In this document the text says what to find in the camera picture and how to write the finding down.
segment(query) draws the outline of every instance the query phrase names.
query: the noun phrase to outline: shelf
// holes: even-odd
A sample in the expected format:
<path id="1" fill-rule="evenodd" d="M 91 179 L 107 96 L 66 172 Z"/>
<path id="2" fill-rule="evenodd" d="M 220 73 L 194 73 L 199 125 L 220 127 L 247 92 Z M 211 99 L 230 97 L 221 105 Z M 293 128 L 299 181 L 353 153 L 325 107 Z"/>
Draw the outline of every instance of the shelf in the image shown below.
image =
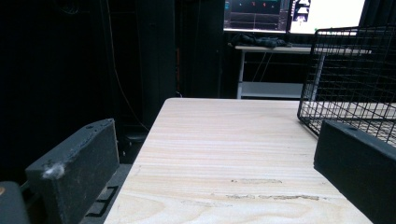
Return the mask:
<path id="1" fill-rule="evenodd" d="M 302 89 L 300 83 L 243 82 L 241 96 L 300 98 Z"/>

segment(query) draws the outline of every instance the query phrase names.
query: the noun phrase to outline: metal wire grid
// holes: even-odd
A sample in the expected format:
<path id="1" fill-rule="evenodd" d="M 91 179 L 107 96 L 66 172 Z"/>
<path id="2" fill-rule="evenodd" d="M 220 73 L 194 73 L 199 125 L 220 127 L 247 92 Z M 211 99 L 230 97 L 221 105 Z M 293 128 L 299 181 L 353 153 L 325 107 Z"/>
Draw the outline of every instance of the metal wire grid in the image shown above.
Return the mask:
<path id="1" fill-rule="evenodd" d="M 396 26 L 317 30 L 298 118 L 350 124 L 396 147 Z"/>

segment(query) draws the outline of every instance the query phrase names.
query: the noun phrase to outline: wooden table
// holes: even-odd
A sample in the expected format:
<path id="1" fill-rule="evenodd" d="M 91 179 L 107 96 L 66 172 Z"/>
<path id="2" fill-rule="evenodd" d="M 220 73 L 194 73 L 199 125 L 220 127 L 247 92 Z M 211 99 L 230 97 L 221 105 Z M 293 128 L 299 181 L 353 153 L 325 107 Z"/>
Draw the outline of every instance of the wooden table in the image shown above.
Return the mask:
<path id="1" fill-rule="evenodd" d="M 297 108 L 167 100 L 106 223 L 370 223 L 313 168 Z"/>

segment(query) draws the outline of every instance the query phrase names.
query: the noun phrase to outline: monitor screen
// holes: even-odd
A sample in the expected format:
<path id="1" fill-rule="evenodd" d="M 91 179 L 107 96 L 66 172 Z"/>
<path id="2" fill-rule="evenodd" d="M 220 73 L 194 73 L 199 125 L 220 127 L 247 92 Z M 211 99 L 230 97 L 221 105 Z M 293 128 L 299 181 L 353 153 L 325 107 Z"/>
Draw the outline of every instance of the monitor screen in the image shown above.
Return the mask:
<path id="1" fill-rule="evenodd" d="M 317 29 L 359 26 L 364 0 L 293 0 L 292 34 L 314 34 Z"/>
<path id="2" fill-rule="evenodd" d="M 290 0 L 226 0 L 224 31 L 286 33 Z"/>

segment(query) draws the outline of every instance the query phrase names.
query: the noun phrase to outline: desk leg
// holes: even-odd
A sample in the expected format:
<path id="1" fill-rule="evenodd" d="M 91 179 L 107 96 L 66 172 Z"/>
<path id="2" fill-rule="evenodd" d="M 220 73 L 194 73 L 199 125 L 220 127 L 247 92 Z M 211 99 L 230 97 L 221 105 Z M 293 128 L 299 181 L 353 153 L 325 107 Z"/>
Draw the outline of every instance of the desk leg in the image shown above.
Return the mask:
<path id="1" fill-rule="evenodd" d="M 321 72 L 322 72 L 322 69 L 323 69 L 323 63 L 324 63 L 325 57 L 326 57 L 325 55 L 321 55 L 320 59 L 319 59 L 319 62 L 318 62 L 318 70 L 317 70 L 317 73 L 315 74 L 315 83 L 314 83 L 314 86 L 313 86 L 314 89 L 312 90 L 311 101 L 315 101 L 316 98 L 317 98 L 318 85 L 319 85 L 319 82 L 320 82 L 320 76 L 321 76 Z"/>
<path id="2" fill-rule="evenodd" d="M 237 94 L 236 94 L 236 99 L 241 99 L 241 97 L 242 97 L 242 83 L 244 81 L 244 66 L 245 66 L 245 52 L 242 50 L 241 65 L 239 66 L 238 90 L 237 90 Z"/>

